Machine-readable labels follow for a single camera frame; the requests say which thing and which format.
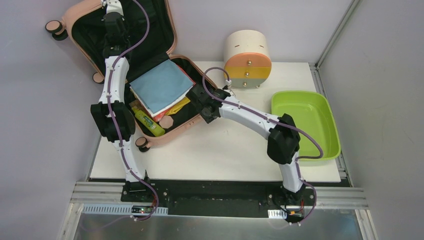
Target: folded clothes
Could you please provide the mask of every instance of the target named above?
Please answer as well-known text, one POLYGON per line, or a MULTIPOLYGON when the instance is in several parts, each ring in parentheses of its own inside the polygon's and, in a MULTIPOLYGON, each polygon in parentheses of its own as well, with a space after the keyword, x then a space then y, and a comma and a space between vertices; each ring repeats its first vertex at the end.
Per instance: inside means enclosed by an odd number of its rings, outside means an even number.
POLYGON ((190 99, 188 97, 184 97, 181 101, 179 101, 177 104, 175 104, 173 107, 171 107, 167 112, 166 116, 174 115, 178 113, 186 104, 190 103, 190 99))
POLYGON ((183 101, 184 98, 186 97, 186 94, 189 92, 189 90, 187 90, 179 98, 177 98, 175 101, 171 102, 169 105, 165 106, 163 109, 160 109, 157 112, 152 112, 152 110, 150 110, 150 108, 147 107, 147 104, 143 101, 143 99, 141 99, 141 97, 139 97, 135 93, 134 89, 132 87, 130 89, 134 93, 135 97, 140 101, 143 108, 147 111, 147 114, 150 115, 150 117, 153 118, 153 120, 155 122, 158 122, 159 120, 161 120, 161 118, 163 116, 165 116, 165 114, 168 112, 168 110, 170 110, 174 105, 177 105, 179 102, 183 101))
POLYGON ((169 59, 130 83, 152 117, 181 101, 193 85, 193 81, 169 59))

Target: gray wall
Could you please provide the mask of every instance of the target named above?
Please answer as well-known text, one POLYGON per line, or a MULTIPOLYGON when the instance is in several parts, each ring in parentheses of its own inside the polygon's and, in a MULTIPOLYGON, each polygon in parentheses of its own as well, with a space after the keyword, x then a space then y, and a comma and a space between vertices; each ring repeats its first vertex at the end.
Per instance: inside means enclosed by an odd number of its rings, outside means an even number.
POLYGON ((421 239, 424 1, 363 0, 321 69, 380 239, 421 239))
POLYGON ((101 86, 71 41, 44 30, 78 0, 13 0, 0 14, 0 239, 52 240, 98 136, 101 86))
POLYGON ((252 29, 275 62, 315 63, 351 0, 169 0, 178 35, 175 53, 222 61, 225 39, 252 29))

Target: suitcase wheel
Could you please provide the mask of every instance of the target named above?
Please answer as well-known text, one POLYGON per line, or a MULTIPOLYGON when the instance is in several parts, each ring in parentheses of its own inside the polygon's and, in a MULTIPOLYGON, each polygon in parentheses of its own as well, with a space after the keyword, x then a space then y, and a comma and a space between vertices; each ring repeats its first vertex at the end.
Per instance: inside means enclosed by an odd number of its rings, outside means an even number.
POLYGON ((58 20, 49 21, 45 24, 45 30, 51 34, 57 34, 64 28, 63 24, 58 20))
POLYGON ((138 147, 138 150, 140 150, 140 152, 142 152, 142 153, 145 153, 150 149, 150 147, 147 147, 148 143, 149 143, 149 141, 143 136, 139 137, 135 141, 135 145, 138 147))
POLYGON ((98 72, 93 74, 92 79, 96 84, 104 84, 105 83, 105 78, 98 72))
POLYGON ((62 41, 62 40, 65 40, 68 37, 68 32, 66 30, 64 30, 62 33, 59 33, 59 34, 52 33, 51 36, 56 41, 62 41))

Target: round storage box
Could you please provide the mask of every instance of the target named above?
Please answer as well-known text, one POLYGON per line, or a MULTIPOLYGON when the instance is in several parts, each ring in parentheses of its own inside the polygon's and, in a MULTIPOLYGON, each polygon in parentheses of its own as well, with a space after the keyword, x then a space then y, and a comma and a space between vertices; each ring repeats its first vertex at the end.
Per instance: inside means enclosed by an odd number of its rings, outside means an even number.
POLYGON ((225 41, 224 62, 232 87, 258 88, 271 72, 265 36, 254 30, 232 33, 225 41))

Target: white tabletop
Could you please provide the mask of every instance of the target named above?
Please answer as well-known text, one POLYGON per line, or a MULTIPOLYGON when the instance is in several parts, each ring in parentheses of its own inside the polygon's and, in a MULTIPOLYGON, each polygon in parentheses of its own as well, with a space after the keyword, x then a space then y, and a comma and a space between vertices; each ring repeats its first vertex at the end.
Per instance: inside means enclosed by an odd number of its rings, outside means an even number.
MULTIPOLYGON (((202 70, 222 62, 197 61, 202 70)), ((212 70, 208 76, 224 86, 223 74, 212 70)), ((269 78, 256 89, 233 89, 237 99, 264 112, 271 112, 271 97, 287 90, 316 92, 308 63, 273 62, 269 78)), ((135 139, 141 137, 139 130, 135 139)), ((170 143, 138 152, 151 179, 281 181, 280 169, 267 156, 267 141, 243 125, 223 118, 201 122, 170 143)), ((309 182, 340 182, 334 159, 300 161, 302 176, 309 182)), ((102 137, 98 146, 91 178, 123 179, 124 166, 115 148, 102 137)))

